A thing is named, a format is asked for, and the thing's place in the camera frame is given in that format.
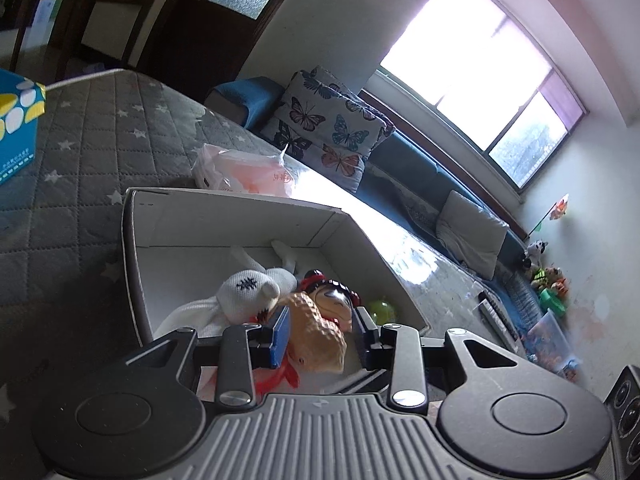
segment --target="blue tissue box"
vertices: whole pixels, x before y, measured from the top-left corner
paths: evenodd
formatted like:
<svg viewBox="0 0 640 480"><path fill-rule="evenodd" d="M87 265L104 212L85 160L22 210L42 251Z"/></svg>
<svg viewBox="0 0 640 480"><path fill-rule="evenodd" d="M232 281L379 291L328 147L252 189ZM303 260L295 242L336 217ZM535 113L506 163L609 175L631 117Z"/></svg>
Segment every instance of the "blue tissue box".
<svg viewBox="0 0 640 480"><path fill-rule="evenodd" d="M0 184L33 161L45 88L0 69Z"/></svg>

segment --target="door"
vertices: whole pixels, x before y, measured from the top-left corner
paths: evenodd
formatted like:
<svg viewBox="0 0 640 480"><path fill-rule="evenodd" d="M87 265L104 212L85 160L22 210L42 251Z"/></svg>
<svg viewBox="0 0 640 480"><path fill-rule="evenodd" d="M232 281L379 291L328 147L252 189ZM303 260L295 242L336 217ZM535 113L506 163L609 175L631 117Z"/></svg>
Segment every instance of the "door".
<svg viewBox="0 0 640 480"><path fill-rule="evenodd" d="M236 78L284 0L167 0L137 68L203 102Z"/></svg>

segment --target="stuffed animal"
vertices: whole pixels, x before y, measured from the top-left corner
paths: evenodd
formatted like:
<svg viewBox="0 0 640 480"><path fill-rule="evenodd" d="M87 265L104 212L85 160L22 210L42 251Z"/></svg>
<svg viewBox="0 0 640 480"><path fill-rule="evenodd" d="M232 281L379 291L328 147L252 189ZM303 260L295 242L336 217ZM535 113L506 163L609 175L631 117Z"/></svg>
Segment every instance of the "stuffed animal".
<svg viewBox="0 0 640 480"><path fill-rule="evenodd" d="M540 269L533 277L531 286L536 292L550 288L555 282L564 278L560 267L547 267Z"/></svg>
<svg viewBox="0 0 640 480"><path fill-rule="evenodd" d="M532 271L532 275L538 272L542 266L540 258L545 252L546 246L548 246L548 242L543 242L542 240L530 243L527 246L527 249L522 253L522 268L524 270L534 269Z"/></svg>
<svg viewBox="0 0 640 480"><path fill-rule="evenodd" d="M306 292L289 294L278 302L287 305L291 320L287 354L309 372L342 373L347 343L336 319L327 319Z"/></svg>
<svg viewBox="0 0 640 480"><path fill-rule="evenodd" d="M244 249L233 247L232 255L249 269L229 276L215 296L191 301L175 309L156 329L154 339L183 326L196 329L198 337L219 336L232 324L248 322L252 317L258 321L267 319L278 298L293 292L298 286L298 280L293 275L296 259L292 249L277 240L271 242L271 246L287 269L265 269ZM214 372L215 367L202 368L198 386L200 396Z"/></svg>
<svg viewBox="0 0 640 480"><path fill-rule="evenodd" d="M551 290L555 292L556 296L561 300L569 293L569 287L566 284L566 278L560 278L555 283L551 284Z"/></svg>

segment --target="cardboard box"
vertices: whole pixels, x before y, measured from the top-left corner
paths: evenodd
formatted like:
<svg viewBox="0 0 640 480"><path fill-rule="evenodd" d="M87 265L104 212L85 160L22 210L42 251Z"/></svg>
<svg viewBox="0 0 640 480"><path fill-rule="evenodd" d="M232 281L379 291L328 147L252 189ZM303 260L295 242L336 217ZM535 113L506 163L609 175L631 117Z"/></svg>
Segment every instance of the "cardboard box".
<svg viewBox="0 0 640 480"><path fill-rule="evenodd" d="M142 344L178 306L209 298L242 270L229 247L239 245L265 267L282 262L270 241L294 248L296 276L320 269L357 292L366 304L385 296L398 321L421 330L425 320L376 251L343 211L324 205L260 195L194 189L129 189L122 240L132 315ZM301 374L298 393L331 393L361 367L351 335L345 370Z"/></svg>
<svg viewBox="0 0 640 480"><path fill-rule="evenodd" d="M33 161L44 86L0 69L0 184Z"/></svg>

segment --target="metal screw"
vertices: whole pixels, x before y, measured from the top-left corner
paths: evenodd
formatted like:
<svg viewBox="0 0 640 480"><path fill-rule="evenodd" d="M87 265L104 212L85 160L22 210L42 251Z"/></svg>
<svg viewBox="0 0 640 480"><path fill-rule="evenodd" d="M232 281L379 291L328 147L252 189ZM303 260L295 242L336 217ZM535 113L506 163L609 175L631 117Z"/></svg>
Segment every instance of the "metal screw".
<svg viewBox="0 0 640 480"><path fill-rule="evenodd" d="M251 402L251 396L246 392L231 390L220 395L220 402L227 406L244 406Z"/></svg>
<svg viewBox="0 0 640 480"><path fill-rule="evenodd" d="M406 408L420 406L426 400L424 394L416 392L415 390L400 390L394 393L391 398L396 404L400 404L400 406L405 406Z"/></svg>

